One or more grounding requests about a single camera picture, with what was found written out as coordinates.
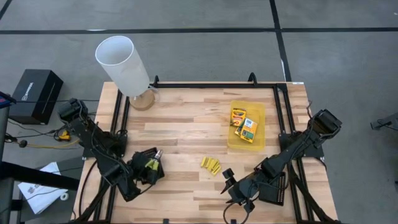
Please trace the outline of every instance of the yellow cable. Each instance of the yellow cable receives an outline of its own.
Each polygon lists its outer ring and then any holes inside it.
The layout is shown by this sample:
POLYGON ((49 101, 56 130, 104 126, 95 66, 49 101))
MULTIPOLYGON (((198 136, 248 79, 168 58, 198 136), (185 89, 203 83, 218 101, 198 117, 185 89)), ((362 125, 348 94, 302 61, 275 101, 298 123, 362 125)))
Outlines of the yellow cable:
POLYGON ((67 147, 67 146, 71 146, 75 143, 77 143, 79 141, 79 139, 77 139, 74 142, 68 143, 68 144, 64 144, 62 146, 41 146, 41 145, 36 145, 36 144, 28 144, 27 146, 29 147, 36 147, 36 148, 45 148, 45 149, 59 149, 59 148, 63 148, 63 147, 67 147))

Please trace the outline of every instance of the white cylinder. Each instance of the white cylinder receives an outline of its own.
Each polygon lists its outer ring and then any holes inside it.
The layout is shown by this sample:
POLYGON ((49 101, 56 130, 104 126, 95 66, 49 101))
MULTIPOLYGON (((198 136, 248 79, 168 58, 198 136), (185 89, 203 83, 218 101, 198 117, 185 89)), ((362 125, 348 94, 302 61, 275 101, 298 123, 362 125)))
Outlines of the white cylinder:
POLYGON ((95 58, 126 96, 139 96, 148 89, 149 77, 132 41, 110 37, 99 44, 95 58))

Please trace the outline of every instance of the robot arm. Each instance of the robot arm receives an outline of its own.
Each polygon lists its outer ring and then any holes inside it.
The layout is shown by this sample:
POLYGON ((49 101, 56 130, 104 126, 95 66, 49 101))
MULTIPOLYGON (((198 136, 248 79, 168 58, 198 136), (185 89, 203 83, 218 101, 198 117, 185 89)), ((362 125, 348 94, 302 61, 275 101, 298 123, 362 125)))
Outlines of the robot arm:
POLYGON ((77 221, 89 219, 110 186, 117 185, 123 199, 128 202, 142 193, 134 180, 154 185, 159 178, 164 177, 160 156, 156 158, 156 154, 161 154, 161 151, 152 148, 136 152, 130 161, 124 162, 122 157, 126 150, 127 131, 121 130, 117 134, 103 131, 88 116, 84 102, 72 98, 58 109, 58 115, 65 124, 65 129, 78 137, 80 144, 95 156, 99 172, 106 181, 77 221), (149 167, 148 164, 151 163, 156 163, 156 168, 149 167))
MULTIPOLYGON (((227 203, 244 205, 245 211, 250 213, 254 209, 254 200, 250 198, 259 192, 259 200, 283 205, 283 199, 281 203, 280 196, 283 196, 284 192, 285 174, 283 169, 285 166, 290 164, 292 159, 301 157, 306 149, 312 147, 318 149, 326 139, 334 137, 340 131, 340 128, 341 121, 334 117, 328 110, 321 110, 310 119, 307 129, 304 132, 297 132, 289 137, 289 146, 286 147, 285 150, 278 155, 265 158, 254 168, 254 172, 245 178, 237 182, 233 177, 233 171, 231 169, 224 171, 223 175, 227 181, 221 193, 228 190, 231 200, 227 201, 227 203)), ((294 170, 291 170, 291 173, 294 180, 297 179, 299 181, 294 170)), ((304 186, 299 187, 299 189, 302 192, 305 191, 303 194, 306 199, 315 202, 304 186)))

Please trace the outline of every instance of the yellow tray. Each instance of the yellow tray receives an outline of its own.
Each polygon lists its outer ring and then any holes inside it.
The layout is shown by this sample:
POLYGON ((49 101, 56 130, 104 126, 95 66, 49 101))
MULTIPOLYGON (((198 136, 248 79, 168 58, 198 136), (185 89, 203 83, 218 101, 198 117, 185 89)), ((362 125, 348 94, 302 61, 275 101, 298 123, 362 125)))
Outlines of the yellow tray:
POLYGON ((266 107, 263 103, 253 103, 245 101, 232 101, 231 111, 233 108, 244 108, 246 117, 257 123, 257 131, 254 135, 253 143, 241 139, 234 132, 236 126, 229 126, 228 131, 228 147, 235 149, 246 149, 251 151, 261 151, 266 145, 265 127, 266 127, 266 107))

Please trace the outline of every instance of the black metal frame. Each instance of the black metal frame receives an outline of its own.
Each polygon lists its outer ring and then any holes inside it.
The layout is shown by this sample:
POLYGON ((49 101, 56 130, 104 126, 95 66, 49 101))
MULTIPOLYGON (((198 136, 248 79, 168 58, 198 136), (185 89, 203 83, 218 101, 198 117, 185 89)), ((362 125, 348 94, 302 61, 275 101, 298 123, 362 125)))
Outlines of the black metal frame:
MULTIPOLYGON (((256 75, 254 73, 250 74, 248 82, 252 82, 252 83, 159 83, 159 78, 158 78, 158 76, 156 76, 155 80, 151 86, 153 86, 155 88, 272 88, 272 90, 274 92, 275 107, 277 110, 278 122, 279 122, 279 127, 280 127, 279 137, 281 137, 283 135, 289 135, 286 133, 286 129, 285 129, 285 123, 284 123, 284 118, 283 118, 283 114, 282 114, 282 106, 281 106, 280 97, 279 97, 279 90, 280 90, 284 96, 284 101, 285 101, 285 105, 286 105, 285 107, 286 107, 287 117, 288 117, 289 126, 290 126, 290 132, 291 133, 296 132, 292 108, 290 106, 287 84, 286 83, 258 83, 256 75)), ((122 120, 121 129, 126 128, 128 112, 129 112, 129 99, 127 97, 126 102, 125 102, 124 112, 123 112, 123 120, 122 120)), ((303 184, 303 186, 306 189, 308 189, 307 181, 305 180, 305 172, 304 172, 304 167, 303 167, 301 158, 297 159, 297 165, 298 165, 298 174, 300 176, 301 183, 303 184)), ((289 175, 289 182, 291 183, 290 189, 292 191, 293 206, 294 206, 296 221, 297 221, 297 223, 306 222, 306 220, 303 220, 302 216, 301 216, 299 198, 297 195, 296 186, 294 184, 294 182, 295 182, 294 176, 289 175)), ((115 190, 111 190, 111 193, 109 195, 108 207, 107 207, 106 219, 105 219, 105 221, 108 223, 111 222, 115 193, 116 193, 115 190)), ((306 205, 308 221, 312 222, 312 221, 314 221, 313 212, 312 212, 310 205, 308 204, 308 202, 306 200, 305 200, 305 205, 306 205)))
MULTIPOLYGON (((120 92, 120 90, 118 90, 118 94, 116 96, 116 102, 115 102, 114 109, 113 109, 113 117, 112 117, 111 129, 110 129, 110 132, 112 134, 116 133, 116 126, 117 126, 118 118, 119 118, 119 110, 120 110, 121 100, 122 100, 122 93, 120 92)), ((99 183, 99 186, 98 186, 99 192, 103 189, 104 184, 105 184, 105 180, 103 178, 101 178, 101 182, 99 183)), ((106 209, 106 216, 109 217, 109 221, 110 221, 110 217, 112 215, 112 212, 109 211, 109 206, 110 205, 113 206, 113 203, 114 203, 113 199, 114 199, 115 192, 116 192, 116 186, 111 187, 111 192, 109 194, 109 200, 108 200, 108 208, 106 209)), ((102 206, 102 198, 99 201, 98 206, 95 208, 94 216, 93 216, 94 221, 97 221, 100 219, 101 206, 102 206)))

